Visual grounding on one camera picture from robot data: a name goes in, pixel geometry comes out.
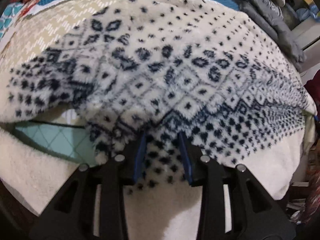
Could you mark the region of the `dark grey padded jacket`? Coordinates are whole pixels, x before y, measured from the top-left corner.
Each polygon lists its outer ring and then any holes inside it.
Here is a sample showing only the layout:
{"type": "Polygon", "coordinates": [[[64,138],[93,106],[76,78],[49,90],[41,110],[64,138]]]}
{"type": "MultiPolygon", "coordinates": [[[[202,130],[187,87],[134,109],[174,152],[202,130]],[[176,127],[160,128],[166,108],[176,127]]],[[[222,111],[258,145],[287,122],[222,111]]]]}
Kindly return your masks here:
{"type": "Polygon", "coordinates": [[[281,9],[271,0],[236,0],[245,12],[278,45],[300,72],[306,56],[281,17],[281,9]]]}

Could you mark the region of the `patterned teal beige bedsheet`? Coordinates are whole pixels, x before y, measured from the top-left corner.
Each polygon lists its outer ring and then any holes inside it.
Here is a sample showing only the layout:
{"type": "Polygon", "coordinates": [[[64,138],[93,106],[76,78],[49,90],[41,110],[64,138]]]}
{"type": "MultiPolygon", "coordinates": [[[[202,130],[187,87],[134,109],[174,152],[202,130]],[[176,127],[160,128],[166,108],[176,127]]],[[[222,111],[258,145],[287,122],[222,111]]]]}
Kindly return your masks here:
{"type": "MultiPolygon", "coordinates": [[[[5,34],[5,38],[1,41],[1,46],[3,44],[8,44],[9,48],[4,49],[1,52],[1,57],[4,57],[4,63],[1,63],[1,96],[4,95],[4,74],[9,72],[11,67],[15,67],[20,63],[24,63],[30,60],[37,53],[44,52],[49,46],[53,46],[54,42],[57,42],[63,35],[71,31],[71,27],[75,27],[77,24],[83,22],[86,18],[91,16],[93,12],[98,9],[103,9],[107,5],[115,5],[123,0],[58,0],[57,2],[52,2],[48,6],[53,6],[52,9],[48,11],[41,12],[38,16],[34,16],[31,20],[18,20],[17,23],[17,33],[11,37],[9,32],[14,30],[14,26],[11,26],[5,34]]],[[[204,0],[209,2],[209,5],[213,5],[213,9],[222,9],[223,12],[234,12],[234,2],[228,2],[227,0],[204,0]]],[[[71,159],[71,156],[67,158],[67,155],[72,154],[77,155],[74,159],[81,161],[89,160],[89,151],[92,147],[89,143],[85,143],[84,137],[76,135],[74,139],[74,144],[70,144],[71,138],[67,138],[65,132],[48,132],[52,137],[48,139],[46,136],[42,136],[40,141],[45,142],[47,146],[43,146],[44,150],[53,150],[54,155],[59,155],[63,153],[61,158],[71,159]]],[[[1,127],[1,154],[4,156],[5,153],[13,154],[19,153],[23,154],[23,151],[33,152],[34,155],[40,155],[37,150],[33,150],[32,147],[25,145],[23,142],[19,141],[12,136],[10,132],[6,131],[6,128],[1,127]]],[[[230,163],[234,165],[243,159],[241,154],[236,156],[236,149],[234,151],[229,151],[222,156],[216,157],[219,161],[224,161],[225,163],[230,163]]]]}

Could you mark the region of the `white navy patterned fleece garment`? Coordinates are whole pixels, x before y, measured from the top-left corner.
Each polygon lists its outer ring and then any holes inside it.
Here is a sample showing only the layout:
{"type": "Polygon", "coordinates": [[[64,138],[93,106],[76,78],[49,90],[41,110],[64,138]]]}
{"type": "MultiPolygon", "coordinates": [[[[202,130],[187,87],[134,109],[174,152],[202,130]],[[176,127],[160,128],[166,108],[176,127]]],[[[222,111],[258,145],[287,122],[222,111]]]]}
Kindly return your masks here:
{"type": "Polygon", "coordinates": [[[30,59],[1,63],[2,125],[61,105],[84,120],[106,170],[144,133],[142,176],[124,191],[131,239],[196,237],[201,189],[187,184],[179,133],[281,199],[317,113],[276,42],[211,0],[120,0],[30,59]]]}

